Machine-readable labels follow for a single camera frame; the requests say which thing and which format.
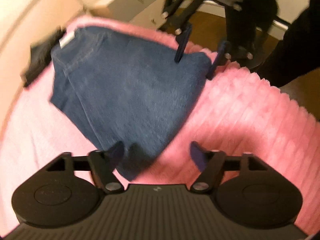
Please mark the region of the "folded black garment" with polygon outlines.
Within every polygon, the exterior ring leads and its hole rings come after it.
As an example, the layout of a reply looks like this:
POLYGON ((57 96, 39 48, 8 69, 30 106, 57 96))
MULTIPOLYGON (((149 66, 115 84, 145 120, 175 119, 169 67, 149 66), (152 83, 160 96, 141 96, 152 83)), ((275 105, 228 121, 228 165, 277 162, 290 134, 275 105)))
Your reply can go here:
POLYGON ((51 50, 59 43, 65 33, 66 28, 58 27, 47 38, 30 46, 30 63, 21 74, 23 88, 31 85, 50 64, 51 50))

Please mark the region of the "white nightstand drawers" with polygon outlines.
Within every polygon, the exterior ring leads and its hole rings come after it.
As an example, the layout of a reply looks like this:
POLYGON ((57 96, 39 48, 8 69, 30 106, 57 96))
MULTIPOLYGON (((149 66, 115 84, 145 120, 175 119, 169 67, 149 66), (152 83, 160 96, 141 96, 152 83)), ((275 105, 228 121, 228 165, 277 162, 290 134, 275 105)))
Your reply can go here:
POLYGON ((99 0, 89 8, 91 15, 158 29, 165 19, 162 16, 165 0, 99 0))

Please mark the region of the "blue denim jeans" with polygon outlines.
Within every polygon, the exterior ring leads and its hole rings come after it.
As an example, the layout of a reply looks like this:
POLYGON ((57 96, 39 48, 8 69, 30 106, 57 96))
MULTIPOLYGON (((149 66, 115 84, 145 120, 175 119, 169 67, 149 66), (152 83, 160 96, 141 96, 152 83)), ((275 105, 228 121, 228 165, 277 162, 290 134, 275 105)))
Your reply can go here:
POLYGON ((170 144, 193 110, 211 66, 112 29, 87 26, 52 52, 51 103, 99 150, 123 142, 117 171, 134 180, 170 144))

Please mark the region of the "pink ribbed bed blanket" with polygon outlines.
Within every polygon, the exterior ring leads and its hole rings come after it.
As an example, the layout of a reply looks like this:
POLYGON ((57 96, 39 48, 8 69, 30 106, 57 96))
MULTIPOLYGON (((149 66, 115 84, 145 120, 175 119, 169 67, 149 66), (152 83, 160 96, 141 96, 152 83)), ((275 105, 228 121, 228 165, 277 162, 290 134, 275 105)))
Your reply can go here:
MULTIPOLYGON (((50 102, 54 74, 50 64, 21 92, 1 139, 2 236, 18 226, 11 197, 19 185, 62 152, 81 156, 94 148, 50 102)), ((219 67, 183 128, 133 182, 190 185, 199 174, 192 141, 229 155, 257 155, 302 193, 297 226, 308 234, 319 230, 319 122, 287 94, 237 63, 219 67)))

